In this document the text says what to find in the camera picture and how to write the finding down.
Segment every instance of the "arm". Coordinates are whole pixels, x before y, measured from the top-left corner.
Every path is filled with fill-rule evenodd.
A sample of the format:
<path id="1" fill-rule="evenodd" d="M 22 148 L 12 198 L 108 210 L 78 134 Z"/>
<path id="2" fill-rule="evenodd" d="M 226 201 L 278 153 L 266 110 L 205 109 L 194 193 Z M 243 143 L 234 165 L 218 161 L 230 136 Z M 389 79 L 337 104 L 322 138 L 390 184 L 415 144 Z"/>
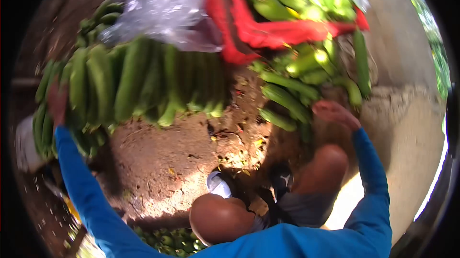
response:
<path id="1" fill-rule="evenodd" d="M 56 82 L 49 91 L 48 109 L 54 118 L 62 177 L 83 225 L 107 257 L 159 257 L 160 254 L 143 243 L 116 214 L 83 163 L 69 131 L 63 126 L 67 94 L 58 93 Z"/>
<path id="2" fill-rule="evenodd" d="M 363 235 L 381 257 L 391 249 L 390 195 L 385 170 L 359 120 L 338 103 L 319 101 L 313 112 L 320 118 L 341 123 L 353 131 L 353 145 L 364 186 L 364 197 L 351 213 L 344 229 Z"/>

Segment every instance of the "dirt ground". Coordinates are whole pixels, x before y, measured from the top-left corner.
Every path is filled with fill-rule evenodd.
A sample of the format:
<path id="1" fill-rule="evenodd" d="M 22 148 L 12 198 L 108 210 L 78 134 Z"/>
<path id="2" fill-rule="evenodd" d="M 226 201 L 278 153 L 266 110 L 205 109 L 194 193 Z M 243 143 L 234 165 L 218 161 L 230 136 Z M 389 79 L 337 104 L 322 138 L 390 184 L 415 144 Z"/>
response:
<path id="1" fill-rule="evenodd" d="M 260 123 L 257 108 L 265 99 L 256 74 L 242 68 L 229 69 L 228 76 L 234 81 L 234 100 L 223 117 L 178 116 L 163 129 L 131 121 L 115 131 L 110 149 L 96 157 L 92 168 L 100 170 L 97 178 L 105 194 L 112 206 L 126 212 L 125 219 L 156 221 L 155 227 L 187 226 L 187 209 L 207 192 L 206 177 L 219 165 L 250 187 L 267 185 L 266 170 L 273 163 L 289 161 L 296 169 L 307 162 L 309 147 L 295 132 Z M 253 208 L 264 212 L 264 203 L 250 197 L 256 201 Z"/>

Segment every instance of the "blue long-sleeve shirt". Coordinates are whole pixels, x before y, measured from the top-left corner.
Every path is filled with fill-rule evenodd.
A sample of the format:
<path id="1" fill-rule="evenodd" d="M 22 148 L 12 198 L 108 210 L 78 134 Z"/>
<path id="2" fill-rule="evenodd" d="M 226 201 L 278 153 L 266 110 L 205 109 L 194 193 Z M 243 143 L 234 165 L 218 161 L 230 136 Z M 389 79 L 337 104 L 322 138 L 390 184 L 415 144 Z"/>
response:
<path id="1" fill-rule="evenodd" d="M 55 135 L 67 192 L 84 226 L 105 255 L 108 258 L 168 256 L 143 243 L 115 213 L 83 163 L 69 131 L 58 126 Z M 211 246 L 193 257 L 388 257 L 392 232 L 385 171 L 364 129 L 353 133 L 353 143 L 365 194 L 343 229 L 330 231 L 279 224 L 233 242 Z"/>

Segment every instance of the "black sneaker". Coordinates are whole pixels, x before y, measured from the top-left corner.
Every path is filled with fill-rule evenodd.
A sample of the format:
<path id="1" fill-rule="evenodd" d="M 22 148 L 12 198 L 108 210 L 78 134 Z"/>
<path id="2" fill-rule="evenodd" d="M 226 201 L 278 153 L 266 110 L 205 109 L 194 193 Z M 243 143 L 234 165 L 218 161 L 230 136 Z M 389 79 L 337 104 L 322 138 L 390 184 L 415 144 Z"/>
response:
<path id="1" fill-rule="evenodd" d="M 275 191 L 276 201 L 279 201 L 285 193 L 289 192 L 294 183 L 293 174 L 287 162 L 273 165 L 269 172 L 269 179 Z"/>

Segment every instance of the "gray shorts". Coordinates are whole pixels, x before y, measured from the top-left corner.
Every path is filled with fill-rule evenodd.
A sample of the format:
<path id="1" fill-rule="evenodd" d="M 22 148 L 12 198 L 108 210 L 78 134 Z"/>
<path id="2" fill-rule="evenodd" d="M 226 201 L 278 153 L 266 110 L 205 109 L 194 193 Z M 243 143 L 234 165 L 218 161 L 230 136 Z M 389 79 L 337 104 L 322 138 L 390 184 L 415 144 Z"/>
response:
<path id="1" fill-rule="evenodd" d="M 308 195 L 286 193 L 276 204 L 288 213 L 298 226 L 319 228 L 331 215 L 338 194 L 338 192 Z M 256 215 L 250 233 L 264 230 L 269 225 L 270 216 L 268 213 L 263 216 Z"/>

